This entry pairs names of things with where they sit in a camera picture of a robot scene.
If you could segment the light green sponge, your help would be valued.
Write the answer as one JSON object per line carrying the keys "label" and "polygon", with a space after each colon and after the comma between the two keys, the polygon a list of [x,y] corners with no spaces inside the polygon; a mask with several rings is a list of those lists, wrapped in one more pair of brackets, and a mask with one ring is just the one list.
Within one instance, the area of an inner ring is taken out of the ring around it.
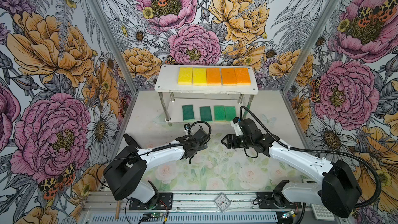
{"label": "light green sponge", "polygon": [[235,106],[225,106],[224,107],[224,112],[225,112],[225,116],[226,116],[226,121],[227,122],[230,122],[235,117],[237,117],[236,107]]}
{"label": "light green sponge", "polygon": [[226,121],[225,107],[222,105],[214,106],[214,117],[215,121]]}

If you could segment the dark green scouring sponge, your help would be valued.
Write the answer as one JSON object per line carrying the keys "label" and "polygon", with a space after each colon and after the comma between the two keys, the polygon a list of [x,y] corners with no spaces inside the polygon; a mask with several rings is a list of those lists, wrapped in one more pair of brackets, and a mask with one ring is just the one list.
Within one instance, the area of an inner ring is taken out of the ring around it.
{"label": "dark green scouring sponge", "polygon": [[212,114],[210,106],[200,107],[200,117],[201,121],[212,122]]}

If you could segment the orange sponge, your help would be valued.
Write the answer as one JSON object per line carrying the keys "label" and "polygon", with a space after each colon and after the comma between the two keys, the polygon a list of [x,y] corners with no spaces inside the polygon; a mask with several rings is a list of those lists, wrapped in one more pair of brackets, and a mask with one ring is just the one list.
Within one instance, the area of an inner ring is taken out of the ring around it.
{"label": "orange sponge", "polygon": [[217,68],[217,67],[207,68],[206,75],[207,75],[207,86],[221,86],[222,85],[221,73],[220,73],[219,68]]}
{"label": "orange sponge", "polygon": [[222,68],[221,69],[221,79],[223,86],[236,86],[237,79],[234,68]]}
{"label": "orange sponge", "polygon": [[251,79],[249,69],[245,67],[237,67],[235,70],[236,82],[238,86],[250,86]]}

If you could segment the orange sponge front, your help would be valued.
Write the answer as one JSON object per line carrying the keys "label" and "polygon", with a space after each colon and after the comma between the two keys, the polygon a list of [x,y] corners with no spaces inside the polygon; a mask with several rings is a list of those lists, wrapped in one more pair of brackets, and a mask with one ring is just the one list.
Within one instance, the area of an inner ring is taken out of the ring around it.
{"label": "orange sponge front", "polygon": [[251,79],[249,69],[245,67],[237,67],[235,70],[236,82],[238,86],[250,86]]}

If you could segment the yellow sponge top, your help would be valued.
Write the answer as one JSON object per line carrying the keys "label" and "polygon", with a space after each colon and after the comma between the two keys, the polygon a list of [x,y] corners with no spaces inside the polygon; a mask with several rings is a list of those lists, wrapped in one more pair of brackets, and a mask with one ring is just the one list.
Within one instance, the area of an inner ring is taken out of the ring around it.
{"label": "yellow sponge top", "polygon": [[194,86],[207,86],[207,69],[194,68],[193,69],[193,85]]}

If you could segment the yellow sponge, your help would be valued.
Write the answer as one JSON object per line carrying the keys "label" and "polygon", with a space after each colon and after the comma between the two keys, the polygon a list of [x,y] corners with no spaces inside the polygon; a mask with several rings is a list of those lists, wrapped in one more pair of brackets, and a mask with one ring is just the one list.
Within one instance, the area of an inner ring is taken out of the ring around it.
{"label": "yellow sponge", "polygon": [[193,69],[193,85],[194,86],[207,86],[207,69],[194,68]]}
{"label": "yellow sponge", "polygon": [[177,83],[179,85],[192,85],[192,80],[193,80],[193,68],[180,67]]}

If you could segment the orange sponge back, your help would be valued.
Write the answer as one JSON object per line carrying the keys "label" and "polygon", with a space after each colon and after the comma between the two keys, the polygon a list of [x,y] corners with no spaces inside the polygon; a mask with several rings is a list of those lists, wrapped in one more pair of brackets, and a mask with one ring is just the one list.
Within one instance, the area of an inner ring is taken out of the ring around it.
{"label": "orange sponge back", "polygon": [[222,85],[221,73],[220,73],[219,68],[217,68],[217,67],[207,68],[206,75],[207,75],[207,86],[221,86]]}

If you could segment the yellow sponge bottom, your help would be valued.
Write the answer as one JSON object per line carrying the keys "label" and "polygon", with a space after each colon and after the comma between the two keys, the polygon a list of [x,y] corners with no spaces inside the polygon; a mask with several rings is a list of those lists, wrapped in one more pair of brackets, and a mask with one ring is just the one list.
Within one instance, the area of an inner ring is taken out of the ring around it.
{"label": "yellow sponge bottom", "polygon": [[192,80],[193,80],[193,68],[180,67],[177,83],[179,85],[192,85]]}

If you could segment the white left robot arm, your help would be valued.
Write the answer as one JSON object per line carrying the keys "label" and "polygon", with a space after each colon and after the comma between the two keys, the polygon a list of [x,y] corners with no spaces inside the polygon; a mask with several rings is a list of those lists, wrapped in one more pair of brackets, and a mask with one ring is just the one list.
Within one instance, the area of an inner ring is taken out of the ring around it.
{"label": "white left robot arm", "polygon": [[207,148],[210,135],[210,132],[199,129],[166,145],[143,149],[130,135],[125,134],[123,137],[127,146],[103,172],[114,199],[133,198],[142,203],[155,201],[157,190],[153,183],[143,180],[144,174],[169,162],[192,159],[199,150]]}

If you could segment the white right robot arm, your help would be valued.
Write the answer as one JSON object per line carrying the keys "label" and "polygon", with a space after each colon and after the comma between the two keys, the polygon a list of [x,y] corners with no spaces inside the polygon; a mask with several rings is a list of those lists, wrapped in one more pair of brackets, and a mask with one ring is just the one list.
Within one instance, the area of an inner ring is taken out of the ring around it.
{"label": "white right robot arm", "polygon": [[362,190],[344,161],[330,162],[298,151],[279,137],[262,133],[251,119],[236,117],[230,124],[235,132],[222,139],[226,148],[252,148],[258,154],[281,161],[310,177],[309,183],[282,180],[273,190],[272,198],[277,206],[294,202],[317,204],[338,217],[349,217]]}

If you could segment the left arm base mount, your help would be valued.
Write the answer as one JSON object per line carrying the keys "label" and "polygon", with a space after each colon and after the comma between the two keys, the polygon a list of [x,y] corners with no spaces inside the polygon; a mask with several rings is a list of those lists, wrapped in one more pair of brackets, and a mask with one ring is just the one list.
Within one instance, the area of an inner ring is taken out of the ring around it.
{"label": "left arm base mount", "polygon": [[151,181],[141,181],[128,199],[130,211],[169,211],[173,206],[174,194],[159,192]]}

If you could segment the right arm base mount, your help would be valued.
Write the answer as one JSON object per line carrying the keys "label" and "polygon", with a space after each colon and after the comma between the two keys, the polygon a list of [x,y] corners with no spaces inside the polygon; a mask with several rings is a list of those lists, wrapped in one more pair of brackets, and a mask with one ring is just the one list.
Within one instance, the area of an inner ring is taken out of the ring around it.
{"label": "right arm base mount", "polygon": [[254,205],[258,205],[259,209],[298,209],[302,205],[299,202],[289,202],[282,194],[283,186],[289,181],[282,180],[273,191],[261,191],[256,193],[256,198],[253,200]]}

